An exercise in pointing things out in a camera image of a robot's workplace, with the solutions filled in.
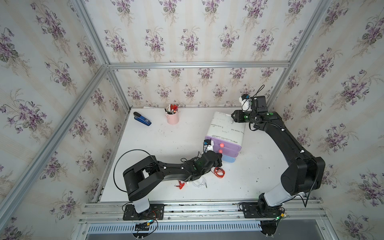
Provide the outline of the purple top drawer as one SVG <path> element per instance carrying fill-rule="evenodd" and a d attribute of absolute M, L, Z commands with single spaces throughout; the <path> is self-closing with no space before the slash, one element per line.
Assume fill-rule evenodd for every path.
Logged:
<path fill-rule="evenodd" d="M 206 136 L 205 141 L 208 141 L 208 142 L 211 141 L 214 143 L 213 149 L 215 152 L 218 152 L 219 149 L 223 149 L 223 151 L 228 150 L 228 151 L 239 152 L 242 149 L 241 145 L 239 145 L 239 144 L 228 142 L 226 140 L 214 138 L 211 136 Z"/>

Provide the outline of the purple drawer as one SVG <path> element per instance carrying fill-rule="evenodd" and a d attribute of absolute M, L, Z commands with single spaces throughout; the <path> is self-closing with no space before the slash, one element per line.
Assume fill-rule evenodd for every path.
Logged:
<path fill-rule="evenodd" d="M 236 158 L 239 155 L 239 152 L 231 149 L 219 149 L 218 152 L 231 158 Z"/>
<path fill-rule="evenodd" d="M 213 149 L 215 152 L 218 152 L 219 149 L 223 149 L 223 151 L 228 150 L 228 151 L 239 152 L 242 149 L 241 145 L 239 145 L 239 144 L 228 142 L 226 140 L 214 138 L 211 136 L 206 136 L 205 141 L 208 141 L 208 142 L 211 141 L 214 143 Z"/>

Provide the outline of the white wired earphones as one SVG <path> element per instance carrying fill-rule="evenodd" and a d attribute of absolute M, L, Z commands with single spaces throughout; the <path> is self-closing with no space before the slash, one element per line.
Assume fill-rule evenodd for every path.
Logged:
<path fill-rule="evenodd" d="M 204 177 L 200 177 L 198 180 L 192 181 L 192 184 L 196 188 L 207 188 L 207 180 Z"/>

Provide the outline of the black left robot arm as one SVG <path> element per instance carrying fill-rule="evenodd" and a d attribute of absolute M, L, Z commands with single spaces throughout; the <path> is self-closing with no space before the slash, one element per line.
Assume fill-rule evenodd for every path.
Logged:
<path fill-rule="evenodd" d="M 181 164 L 158 161 L 154 155 L 137 162 L 122 173 L 125 188 L 115 187 L 128 195 L 129 202 L 134 205 L 136 213 L 141 214 L 150 209 L 147 195 L 163 181 L 193 182 L 211 171 L 222 167 L 222 154 L 208 150 L 199 157 L 186 160 Z"/>

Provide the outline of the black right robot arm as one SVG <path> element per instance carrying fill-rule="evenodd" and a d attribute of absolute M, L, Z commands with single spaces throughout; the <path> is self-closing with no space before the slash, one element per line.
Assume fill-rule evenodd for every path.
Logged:
<path fill-rule="evenodd" d="M 282 205 L 300 193 L 310 195 L 321 187 L 326 163 L 314 157 L 287 129 L 283 118 L 269 111 L 265 96 L 243 94 L 239 101 L 241 109 L 232 113 L 236 123 L 248 123 L 251 131 L 267 133 L 278 146 L 288 164 L 280 183 L 272 190 L 262 193 L 257 203 L 257 213 L 263 218 L 279 217 Z"/>

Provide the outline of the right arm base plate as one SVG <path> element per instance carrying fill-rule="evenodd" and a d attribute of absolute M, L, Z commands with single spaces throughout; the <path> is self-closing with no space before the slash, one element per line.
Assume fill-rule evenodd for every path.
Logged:
<path fill-rule="evenodd" d="M 246 219 L 280 219 L 285 214 L 285 209 L 282 206 L 270 207 L 264 201 L 241 202 L 239 209 Z"/>

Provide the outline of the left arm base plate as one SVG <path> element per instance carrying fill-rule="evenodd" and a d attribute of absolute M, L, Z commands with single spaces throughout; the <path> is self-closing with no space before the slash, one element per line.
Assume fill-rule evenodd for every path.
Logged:
<path fill-rule="evenodd" d="M 123 220 L 162 220 L 164 218 L 164 208 L 164 204 L 150 204 L 148 210 L 145 210 L 142 213 L 137 213 L 134 205 L 128 204 L 124 208 Z"/>

